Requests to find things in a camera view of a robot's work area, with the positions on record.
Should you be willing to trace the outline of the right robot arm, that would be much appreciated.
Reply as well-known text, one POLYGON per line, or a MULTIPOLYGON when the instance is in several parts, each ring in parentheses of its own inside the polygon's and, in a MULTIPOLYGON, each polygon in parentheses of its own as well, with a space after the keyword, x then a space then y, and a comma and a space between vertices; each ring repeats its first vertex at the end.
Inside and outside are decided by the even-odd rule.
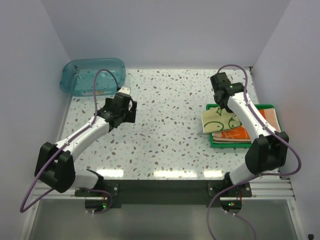
POLYGON ((276 130, 252 103, 245 86, 231 83, 224 72, 210 77, 215 102, 228 113, 234 113, 249 134, 251 145, 244 163, 224 175, 220 190, 227 196, 235 196, 241 185, 267 171, 273 171, 286 163, 288 135, 276 130))

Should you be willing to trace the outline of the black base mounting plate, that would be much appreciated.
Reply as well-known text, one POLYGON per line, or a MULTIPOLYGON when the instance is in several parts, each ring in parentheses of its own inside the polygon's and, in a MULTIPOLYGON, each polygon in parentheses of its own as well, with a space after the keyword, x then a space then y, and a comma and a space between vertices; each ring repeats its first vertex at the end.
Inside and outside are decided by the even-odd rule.
POLYGON ((92 192, 77 189, 76 197, 85 198, 85 208, 122 205, 205 205, 222 190, 222 180, 101 180, 92 192))

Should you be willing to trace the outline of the teal plastic laundry basket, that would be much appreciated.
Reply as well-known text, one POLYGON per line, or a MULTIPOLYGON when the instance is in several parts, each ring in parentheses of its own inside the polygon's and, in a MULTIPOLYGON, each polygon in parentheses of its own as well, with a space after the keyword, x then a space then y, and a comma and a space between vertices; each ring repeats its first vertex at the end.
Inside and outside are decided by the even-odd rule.
POLYGON ((60 89, 75 97, 91 97, 93 86, 100 96, 113 95, 126 79, 126 68, 118 58, 78 59, 62 70, 60 89))

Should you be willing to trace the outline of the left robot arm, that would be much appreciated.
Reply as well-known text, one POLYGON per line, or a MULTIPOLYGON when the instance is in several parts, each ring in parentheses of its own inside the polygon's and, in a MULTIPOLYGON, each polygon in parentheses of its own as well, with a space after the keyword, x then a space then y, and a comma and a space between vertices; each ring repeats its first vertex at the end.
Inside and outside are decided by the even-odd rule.
POLYGON ((35 178, 59 193, 79 188, 95 197, 101 195, 103 177, 93 170, 77 170, 75 160, 122 123, 135 122, 137 102, 130 92, 129 88, 122 87, 113 98, 106 98, 104 106, 80 129, 56 143, 44 143, 39 151, 35 178))

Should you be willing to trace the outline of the green plastic tray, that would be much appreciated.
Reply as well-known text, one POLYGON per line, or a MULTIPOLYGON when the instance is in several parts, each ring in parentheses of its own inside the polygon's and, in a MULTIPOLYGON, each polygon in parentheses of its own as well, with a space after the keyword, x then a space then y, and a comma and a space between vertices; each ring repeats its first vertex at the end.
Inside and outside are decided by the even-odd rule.
POLYGON ((249 148, 251 146, 251 142, 250 143, 231 143, 231 144, 213 143, 213 137, 211 136, 211 134, 212 133, 209 134, 209 140, 212 148, 231 149, 231 148, 249 148))

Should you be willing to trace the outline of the orange white towel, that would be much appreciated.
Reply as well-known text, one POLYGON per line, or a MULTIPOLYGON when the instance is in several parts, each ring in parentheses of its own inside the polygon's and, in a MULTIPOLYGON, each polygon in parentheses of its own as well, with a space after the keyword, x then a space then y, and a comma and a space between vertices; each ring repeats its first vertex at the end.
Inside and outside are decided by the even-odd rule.
MULTIPOLYGON (((271 124, 271 126, 274 127, 278 132, 280 132, 281 127, 274 106, 270 104, 256 104, 255 106, 259 110, 261 115, 271 124)), ((214 144, 251 142, 248 132, 242 125, 227 131, 212 133, 211 136, 214 144)))

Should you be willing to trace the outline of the green cream patterned towel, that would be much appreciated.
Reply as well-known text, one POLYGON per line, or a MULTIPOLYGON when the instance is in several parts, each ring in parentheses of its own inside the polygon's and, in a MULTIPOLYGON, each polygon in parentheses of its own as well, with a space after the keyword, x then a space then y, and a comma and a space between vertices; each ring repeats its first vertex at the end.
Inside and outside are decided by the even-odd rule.
POLYGON ((236 114, 220 107, 213 107, 201 114, 203 133, 219 133, 238 128, 242 125, 236 114))

